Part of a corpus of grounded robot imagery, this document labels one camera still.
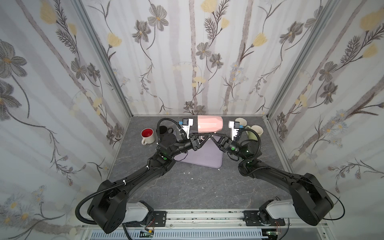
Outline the pink ceramic mug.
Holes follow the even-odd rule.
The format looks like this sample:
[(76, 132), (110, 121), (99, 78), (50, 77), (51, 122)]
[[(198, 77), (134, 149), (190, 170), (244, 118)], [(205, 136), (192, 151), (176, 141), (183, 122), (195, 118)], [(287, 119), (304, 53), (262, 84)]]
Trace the pink ceramic mug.
[(216, 133), (223, 129), (220, 116), (198, 115), (198, 133)]

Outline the dark green ceramic mug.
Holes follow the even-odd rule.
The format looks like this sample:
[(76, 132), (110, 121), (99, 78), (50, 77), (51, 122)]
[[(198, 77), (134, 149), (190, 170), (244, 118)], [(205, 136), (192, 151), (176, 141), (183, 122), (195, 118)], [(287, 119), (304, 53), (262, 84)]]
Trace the dark green ceramic mug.
[(241, 126), (243, 126), (244, 128), (247, 126), (247, 121), (244, 119), (244, 118), (236, 118), (235, 119), (235, 122), (239, 122), (239, 124), (241, 125)]

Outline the black ceramic mug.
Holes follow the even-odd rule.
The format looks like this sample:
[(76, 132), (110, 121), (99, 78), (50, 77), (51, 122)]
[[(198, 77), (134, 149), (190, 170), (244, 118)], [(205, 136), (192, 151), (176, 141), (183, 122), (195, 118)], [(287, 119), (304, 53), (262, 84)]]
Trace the black ceramic mug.
[(173, 128), (169, 128), (167, 126), (159, 126), (158, 130), (159, 130), (159, 135), (160, 136), (164, 135), (164, 134), (172, 134), (174, 132)]

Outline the light green ceramic mug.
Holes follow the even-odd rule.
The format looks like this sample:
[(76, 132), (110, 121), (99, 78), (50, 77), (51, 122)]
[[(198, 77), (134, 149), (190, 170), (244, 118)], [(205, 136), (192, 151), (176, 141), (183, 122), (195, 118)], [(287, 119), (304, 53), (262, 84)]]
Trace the light green ceramic mug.
[(258, 136), (259, 138), (262, 136), (264, 133), (264, 130), (262, 127), (258, 125), (253, 125), (253, 126), (246, 126), (247, 129), (252, 129), (252, 131), (247, 131), (248, 139), (250, 140), (255, 140), (258, 141)]

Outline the cream mug red inside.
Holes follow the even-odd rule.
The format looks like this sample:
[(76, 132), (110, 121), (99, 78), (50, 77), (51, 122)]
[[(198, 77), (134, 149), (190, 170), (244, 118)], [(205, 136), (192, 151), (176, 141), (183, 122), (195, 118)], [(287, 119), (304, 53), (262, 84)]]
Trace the cream mug red inside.
[(154, 143), (156, 140), (155, 132), (151, 128), (143, 129), (141, 132), (141, 137), (142, 137), (142, 141), (141, 141), (142, 145), (150, 145)]

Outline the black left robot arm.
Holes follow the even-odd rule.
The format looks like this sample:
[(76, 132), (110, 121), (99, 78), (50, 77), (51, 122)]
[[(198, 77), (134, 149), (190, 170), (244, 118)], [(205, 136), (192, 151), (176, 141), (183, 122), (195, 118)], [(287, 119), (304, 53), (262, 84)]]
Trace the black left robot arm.
[(121, 224), (146, 225), (153, 218), (153, 208), (144, 201), (129, 204), (129, 198), (144, 184), (166, 174), (176, 163), (175, 156), (197, 151), (211, 135), (193, 134), (188, 139), (177, 140), (174, 134), (164, 134), (156, 152), (144, 167), (133, 174), (111, 182), (102, 182), (98, 190), (84, 198), (76, 207), (76, 217), (87, 225), (97, 225), (106, 234)]

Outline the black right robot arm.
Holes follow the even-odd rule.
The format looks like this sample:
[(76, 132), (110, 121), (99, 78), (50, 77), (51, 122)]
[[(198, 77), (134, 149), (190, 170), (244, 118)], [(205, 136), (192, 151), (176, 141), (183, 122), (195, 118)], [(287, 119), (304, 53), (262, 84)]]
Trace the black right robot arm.
[(245, 131), (239, 131), (239, 135), (234, 139), (220, 135), (219, 140), (213, 142), (222, 152), (236, 156), (237, 160), (241, 161), (238, 170), (242, 176), (266, 181), (289, 193), (296, 215), (308, 225), (316, 226), (334, 207), (326, 190), (312, 174), (293, 174), (260, 161), (260, 137), (257, 137), (257, 141), (237, 142)]

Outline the lavender plastic tray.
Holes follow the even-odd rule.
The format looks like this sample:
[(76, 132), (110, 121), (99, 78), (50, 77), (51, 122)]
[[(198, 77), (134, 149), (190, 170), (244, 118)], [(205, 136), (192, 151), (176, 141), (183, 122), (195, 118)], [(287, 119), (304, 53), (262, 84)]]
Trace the lavender plastic tray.
[(197, 151), (189, 150), (187, 153), (175, 156), (174, 159), (182, 163), (219, 169), (223, 162), (223, 152), (212, 140), (208, 140)]

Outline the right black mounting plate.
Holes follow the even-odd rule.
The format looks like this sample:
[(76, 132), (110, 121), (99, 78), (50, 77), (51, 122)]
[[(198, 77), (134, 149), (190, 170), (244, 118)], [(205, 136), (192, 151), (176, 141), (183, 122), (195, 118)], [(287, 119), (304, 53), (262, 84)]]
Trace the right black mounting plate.
[(247, 227), (279, 227), (285, 226), (284, 219), (273, 219), (266, 211), (243, 211)]

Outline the black mounting plate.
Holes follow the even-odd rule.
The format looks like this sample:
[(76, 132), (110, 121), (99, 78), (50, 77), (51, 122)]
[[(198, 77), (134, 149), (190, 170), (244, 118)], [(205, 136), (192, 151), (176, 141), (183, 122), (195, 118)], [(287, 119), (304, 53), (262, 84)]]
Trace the black mounting plate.
[(243, 211), (247, 227), (279, 227), (285, 226), (284, 219), (273, 219), (266, 211)]
[(148, 215), (141, 222), (133, 221), (124, 223), (126, 227), (165, 227), (167, 220), (167, 211), (154, 211)]

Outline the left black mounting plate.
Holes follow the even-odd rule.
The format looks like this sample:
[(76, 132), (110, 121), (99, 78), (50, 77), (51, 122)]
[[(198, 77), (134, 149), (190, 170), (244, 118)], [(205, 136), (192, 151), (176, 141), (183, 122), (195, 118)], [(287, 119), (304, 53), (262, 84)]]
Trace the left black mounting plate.
[(165, 227), (167, 220), (167, 211), (154, 211), (148, 215), (141, 222), (133, 221), (124, 223), (126, 227)]

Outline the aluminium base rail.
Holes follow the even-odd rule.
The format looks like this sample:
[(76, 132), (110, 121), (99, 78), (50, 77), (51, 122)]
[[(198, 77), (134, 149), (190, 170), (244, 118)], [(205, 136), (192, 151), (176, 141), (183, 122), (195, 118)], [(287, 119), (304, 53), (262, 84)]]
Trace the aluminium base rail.
[[(167, 211), (165, 227), (147, 227), (148, 229), (245, 229), (245, 228), (273, 228), (247, 227), (244, 222), (243, 211), (258, 211), (257, 209), (222, 209), (222, 210), (156, 210)], [(285, 217), (285, 226), (277, 227), (283, 230), (286, 227), (310, 228), (299, 218)]]

